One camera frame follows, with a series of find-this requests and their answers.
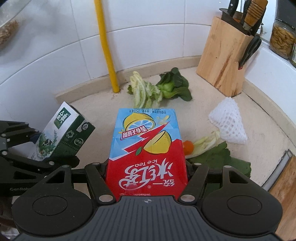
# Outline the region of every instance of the red and blue drink carton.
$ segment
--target red and blue drink carton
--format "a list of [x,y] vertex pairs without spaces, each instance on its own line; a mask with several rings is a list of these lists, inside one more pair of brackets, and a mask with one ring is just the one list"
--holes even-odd
[[123,195],[178,198],[188,179],[175,110],[119,110],[106,183],[117,200]]

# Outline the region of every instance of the knife block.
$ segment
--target knife block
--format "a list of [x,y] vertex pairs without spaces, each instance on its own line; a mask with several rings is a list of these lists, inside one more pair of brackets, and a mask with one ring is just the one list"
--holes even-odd
[[252,38],[214,17],[196,73],[227,97],[240,94],[245,66],[239,70],[239,61]]

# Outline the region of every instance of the metal screw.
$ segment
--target metal screw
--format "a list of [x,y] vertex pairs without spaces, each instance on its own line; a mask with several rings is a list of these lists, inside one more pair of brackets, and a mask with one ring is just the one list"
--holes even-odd
[[99,200],[101,202],[111,202],[113,200],[113,197],[111,195],[105,194],[105,195],[101,195],[99,197]]
[[185,194],[185,195],[182,195],[180,197],[180,199],[183,201],[183,202],[193,202],[195,200],[195,197],[190,195],[190,194]]

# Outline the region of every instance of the yellow pole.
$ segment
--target yellow pole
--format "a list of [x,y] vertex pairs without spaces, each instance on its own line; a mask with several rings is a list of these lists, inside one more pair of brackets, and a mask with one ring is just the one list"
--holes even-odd
[[115,70],[114,70],[112,56],[111,56],[109,46],[108,46],[102,0],[94,0],[94,5],[96,7],[96,18],[98,20],[98,25],[99,25],[99,33],[100,33],[101,45],[102,45],[102,49],[103,49],[103,52],[104,52],[104,55],[105,55],[107,67],[108,67],[112,89],[113,89],[114,93],[118,93],[120,91],[120,89],[119,89],[119,86],[118,86],[116,73],[115,73]]

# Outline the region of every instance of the juice box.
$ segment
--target juice box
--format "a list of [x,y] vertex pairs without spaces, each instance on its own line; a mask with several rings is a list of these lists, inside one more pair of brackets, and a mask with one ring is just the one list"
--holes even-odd
[[183,144],[173,109],[119,109],[106,183],[122,195],[181,194],[188,183]]
[[38,138],[28,158],[74,156],[95,127],[76,109],[64,102]]

